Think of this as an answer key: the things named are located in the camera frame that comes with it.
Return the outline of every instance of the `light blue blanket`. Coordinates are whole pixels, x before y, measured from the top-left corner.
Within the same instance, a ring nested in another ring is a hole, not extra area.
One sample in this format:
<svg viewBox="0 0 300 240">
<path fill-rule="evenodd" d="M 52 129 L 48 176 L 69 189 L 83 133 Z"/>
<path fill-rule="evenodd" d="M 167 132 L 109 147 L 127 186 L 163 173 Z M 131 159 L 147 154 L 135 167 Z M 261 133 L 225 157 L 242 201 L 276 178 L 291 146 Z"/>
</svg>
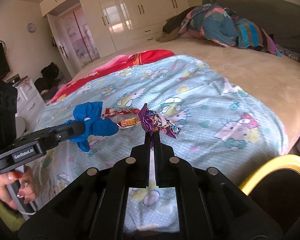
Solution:
<svg viewBox="0 0 300 240">
<path fill-rule="evenodd" d="M 172 146 L 177 156 L 194 167 L 218 168 L 237 185 L 265 162 L 283 154 L 288 145 L 281 121 L 268 107 L 189 56 L 173 56 L 96 79 L 49 105 L 37 129 L 65 123 L 73 119 L 76 105 L 93 101 L 103 101 L 103 110 L 140 109 L 148 103 L 149 109 L 182 128 L 177 139 L 162 134 L 162 143 Z M 136 125 L 107 138 L 90 136 L 88 153 L 80 151 L 76 143 L 61 143 L 31 163 L 41 185 L 38 206 L 86 169 L 112 167 L 143 141 L 144 132 Z M 150 172 L 149 188 L 130 189 L 125 229 L 178 231 L 175 191 L 156 187 L 153 161 Z"/>
</svg>

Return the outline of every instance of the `beige bed sheet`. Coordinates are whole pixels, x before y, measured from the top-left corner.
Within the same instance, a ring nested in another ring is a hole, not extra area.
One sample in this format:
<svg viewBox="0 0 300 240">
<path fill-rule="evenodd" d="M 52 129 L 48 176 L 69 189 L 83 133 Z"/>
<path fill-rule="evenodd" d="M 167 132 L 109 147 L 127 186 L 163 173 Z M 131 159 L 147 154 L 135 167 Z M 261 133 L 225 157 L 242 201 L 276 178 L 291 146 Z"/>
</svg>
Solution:
<svg viewBox="0 0 300 240">
<path fill-rule="evenodd" d="M 282 56 L 251 49 L 223 48 L 211 41 L 177 39 L 166 43 L 147 42 L 99 59 L 74 79 L 84 77 L 92 69 L 114 56 L 142 50 L 167 49 L 208 63 L 214 71 L 228 78 L 259 99 L 281 119 L 289 138 L 287 153 L 300 136 L 300 63 Z"/>
</svg>

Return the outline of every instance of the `purple snack package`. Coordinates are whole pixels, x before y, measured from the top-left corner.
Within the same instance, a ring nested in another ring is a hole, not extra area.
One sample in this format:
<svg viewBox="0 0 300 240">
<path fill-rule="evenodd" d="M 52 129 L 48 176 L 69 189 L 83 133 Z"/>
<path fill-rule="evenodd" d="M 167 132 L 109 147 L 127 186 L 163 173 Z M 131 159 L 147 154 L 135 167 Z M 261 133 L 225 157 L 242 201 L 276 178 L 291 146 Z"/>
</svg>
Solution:
<svg viewBox="0 0 300 240">
<path fill-rule="evenodd" d="M 147 104 L 144 104 L 138 116 L 140 118 L 143 130 L 150 134 L 153 134 L 155 131 L 159 130 L 172 138 L 177 138 L 177 135 L 181 131 L 181 129 L 174 125 L 174 123 L 166 120 L 156 111 L 149 110 Z"/>
</svg>

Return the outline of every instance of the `yellow ring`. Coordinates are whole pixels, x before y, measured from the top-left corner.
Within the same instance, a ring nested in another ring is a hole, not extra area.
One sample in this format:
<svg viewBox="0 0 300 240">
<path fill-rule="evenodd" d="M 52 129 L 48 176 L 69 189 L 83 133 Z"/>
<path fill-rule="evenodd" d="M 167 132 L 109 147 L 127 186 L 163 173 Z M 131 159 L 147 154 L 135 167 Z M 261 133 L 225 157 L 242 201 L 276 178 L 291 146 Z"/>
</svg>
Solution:
<svg viewBox="0 0 300 240">
<path fill-rule="evenodd" d="M 249 195 L 265 176 L 281 169 L 291 169 L 300 174 L 300 157 L 297 155 L 283 155 L 272 159 L 242 182 L 239 189 Z"/>
</svg>

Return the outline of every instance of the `gray headboard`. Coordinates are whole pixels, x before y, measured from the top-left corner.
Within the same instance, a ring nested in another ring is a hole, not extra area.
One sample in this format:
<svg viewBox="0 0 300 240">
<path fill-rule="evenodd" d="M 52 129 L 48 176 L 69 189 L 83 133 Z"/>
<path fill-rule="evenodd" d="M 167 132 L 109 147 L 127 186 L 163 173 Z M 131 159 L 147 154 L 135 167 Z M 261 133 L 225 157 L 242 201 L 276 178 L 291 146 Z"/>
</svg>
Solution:
<svg viewBox="0 0 300 240">
<path fill-rule="evenodd" d="M 268 34 L 283 47 L 300 53 L 300 5 L 284 0 L 217 0 Z"/>
</svg>

